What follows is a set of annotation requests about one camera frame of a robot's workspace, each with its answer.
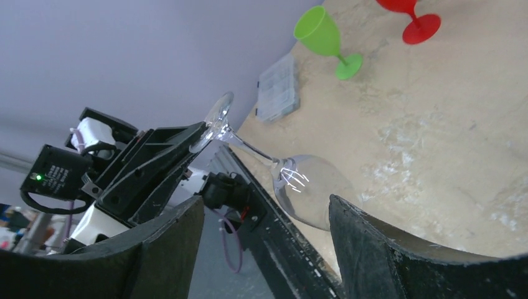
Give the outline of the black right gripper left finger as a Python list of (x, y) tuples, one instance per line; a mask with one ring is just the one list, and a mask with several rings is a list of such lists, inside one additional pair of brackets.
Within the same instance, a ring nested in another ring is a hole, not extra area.
[(71, 254), (1, 252), (2, 298), (187, 298), (204, 224), (194, 196)]

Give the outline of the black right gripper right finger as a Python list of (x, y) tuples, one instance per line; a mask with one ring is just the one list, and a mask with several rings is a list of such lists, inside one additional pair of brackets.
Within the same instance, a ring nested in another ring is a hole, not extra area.
[(527, 297), (527, 255), (488, 257), (429, 242), (336, 195), (329, 221), (347, 298)]

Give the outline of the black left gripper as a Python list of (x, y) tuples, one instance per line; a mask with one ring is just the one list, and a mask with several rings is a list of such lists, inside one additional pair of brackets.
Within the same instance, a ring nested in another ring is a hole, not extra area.
[(110, 126), (116, 149), (81, 156), (68, 144), (69, 133), (64, 197), (94, 196), (97, 208), (124, 225), (140, 225), (160, 215), (195, 158), (189, 147), (205, 132), (205, 123), (141, 132), (91, 108), (79, 120), (86, 117)]

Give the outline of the clear round wine glass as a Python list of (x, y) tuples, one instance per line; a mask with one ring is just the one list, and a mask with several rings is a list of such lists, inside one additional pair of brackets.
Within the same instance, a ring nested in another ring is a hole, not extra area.
[(242, 140), (227, 118), (233, 98), (233, 92), (227, 92), (218, 99), (205, 118), (205, 131), (189, 151), (198, 153), (213, 140), (245, 151), (269, 170), (275, 197), (286, 214), (311, 227), (329, 231), (331, 195), (356, 198), (350, 180), (335, 165), (319, 156), (299, 154), (274, 158)]

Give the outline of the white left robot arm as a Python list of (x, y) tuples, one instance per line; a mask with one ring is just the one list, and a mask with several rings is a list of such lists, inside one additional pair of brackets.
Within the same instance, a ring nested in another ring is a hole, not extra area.
[(70, 241), (92, 245), (159, 216), (196, 158), (189, 147), (205, 122), (139, 131), (129, 123), (85, 108), (70, 148), (83, 148), (95, 163), (83, 191), (93, 198)]

